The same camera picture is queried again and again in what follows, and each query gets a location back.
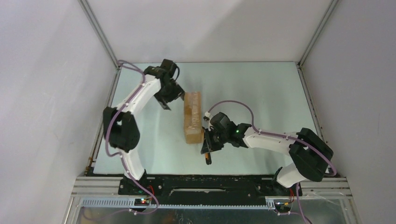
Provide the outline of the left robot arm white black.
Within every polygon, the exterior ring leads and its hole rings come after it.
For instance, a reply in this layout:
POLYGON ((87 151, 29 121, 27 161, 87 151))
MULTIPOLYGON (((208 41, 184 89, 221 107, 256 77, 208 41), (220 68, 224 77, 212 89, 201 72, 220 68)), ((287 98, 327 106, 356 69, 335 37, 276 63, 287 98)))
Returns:
POLYGON ((170 60, 164 60, 160 66, 148 66, 142 70, 134 64, 121 62, 120 66, 141 74, 137 87, 116 107, 103 110, 103 130, 107 156, 119 156, 126 176, 131 179, 130 189, 136 194, 143 194, 148 182, 143 179, 146 170, 143 167, 138 150, 140 131, 136 115, 142 111, 151 98, 160 106, 169 110, 168 104, 183 99, 185 92, 177 83, 180 68, 170 60))

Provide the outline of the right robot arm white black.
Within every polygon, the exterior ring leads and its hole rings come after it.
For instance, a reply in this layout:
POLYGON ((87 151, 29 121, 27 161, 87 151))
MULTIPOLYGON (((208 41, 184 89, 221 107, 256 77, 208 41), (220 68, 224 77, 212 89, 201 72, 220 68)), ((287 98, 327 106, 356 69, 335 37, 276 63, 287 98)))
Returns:
POLYGON ((272 190, 284 195, 298 182, 321 182, 330 166, 333 151, 312 130, 302 128, 296 133, 259 132, 251 124, 210 125, 204 129, 201 154, 211 164, 210 153, 221 150, 226 143, 233 147, 260 148, 289 156, 292 163, 279 168, 272 181, 272 190))

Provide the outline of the brown cardboard express box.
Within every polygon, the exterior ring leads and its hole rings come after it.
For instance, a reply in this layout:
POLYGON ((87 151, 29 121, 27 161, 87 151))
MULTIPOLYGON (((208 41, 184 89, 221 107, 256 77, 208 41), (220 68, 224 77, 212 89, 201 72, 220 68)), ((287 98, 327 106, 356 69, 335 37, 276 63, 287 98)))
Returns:
POLYGON ((187 92, 184 96, 184 136, 187 144, 203 143, 201 92, 187 92))

